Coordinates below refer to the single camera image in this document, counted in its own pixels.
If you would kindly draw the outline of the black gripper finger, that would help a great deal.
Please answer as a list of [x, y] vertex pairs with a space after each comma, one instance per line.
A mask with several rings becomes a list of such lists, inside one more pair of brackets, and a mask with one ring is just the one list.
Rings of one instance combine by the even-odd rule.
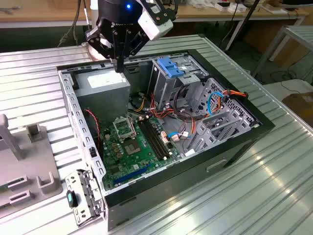
[[103, 39], [103, 42], [106, 42], [103, 44], [101, 42], [101, 33], [97, 26], [91, 30], [88, 30], [85, 33], [85, 37], [88, 44], [94, 50], [96, 50], [104, 58], [112, 60], [114, 69], [117, 73], [122, 72], [122, 51], [119, 49], [119, 46], [116, 43], [112, 44], [106, 39]]
[[146, 33], [140, 30], [125, 29], [122, 36], [121, 72], [124, 70], [124, 60], [129, 56], [136, 55], [140, 49], [149, 41]]

